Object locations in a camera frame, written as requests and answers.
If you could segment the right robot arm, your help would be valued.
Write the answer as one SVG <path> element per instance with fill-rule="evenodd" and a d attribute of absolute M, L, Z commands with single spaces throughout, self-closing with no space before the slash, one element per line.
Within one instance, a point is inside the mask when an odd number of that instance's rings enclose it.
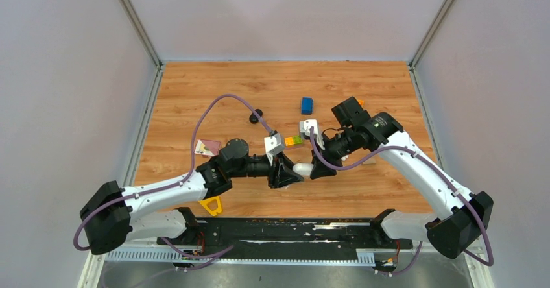
<path fill-rule="evenodd" d="M 483 262 L 493 263 L 487 228 L 494 201 L 489 194 L 473 193 L 446 174 L 390 114 L 370 115 L 355 97 L 331 111 L 340 124 L 331 138 L 320 131 L 314 119 L 299 124 L 300 134 L 312 144 L 310 179 L 333 176 L 380 156 L 417 189 L 433 210 L 430 214 L 385 210 L 374 219 L 370 230 L 373 244 L 384 248 L 395 239 L 428 242 L 443 256 L 454 259 L 467 253 L 475 240 L 482 239 L 487 251 Z"/>

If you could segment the white earbud charging case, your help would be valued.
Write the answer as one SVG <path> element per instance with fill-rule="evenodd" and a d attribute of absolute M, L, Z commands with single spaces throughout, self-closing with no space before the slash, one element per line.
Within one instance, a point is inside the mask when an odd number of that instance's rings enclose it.
<path fill-rule="evenodd" d="M 314 165 L 311 163 L 296 163 L 293 166 L 293 172 L 299 174 L 302 177 L 310 177 L 313 171 Z"/>

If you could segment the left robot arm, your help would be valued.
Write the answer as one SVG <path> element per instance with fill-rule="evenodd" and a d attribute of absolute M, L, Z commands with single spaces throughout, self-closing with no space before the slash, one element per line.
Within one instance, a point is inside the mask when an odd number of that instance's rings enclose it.
<path fill-rule="evenodd" d="M 164 208 L 217 197 L 232 188 L 233 178 L 265 177 L 272 189 L 304 181 L 293 167 L 283 152 L 251 155 L 245 140 L 231 139 L 216 156 L 182 176 L 139 187 L 123 188 L 115 180 L 104 183 L 81 209 L 79 230 L 95 255 L 150 237 L 190 245 L 198 238 L 198 226 L 190 215 L 164 213 Z"/>

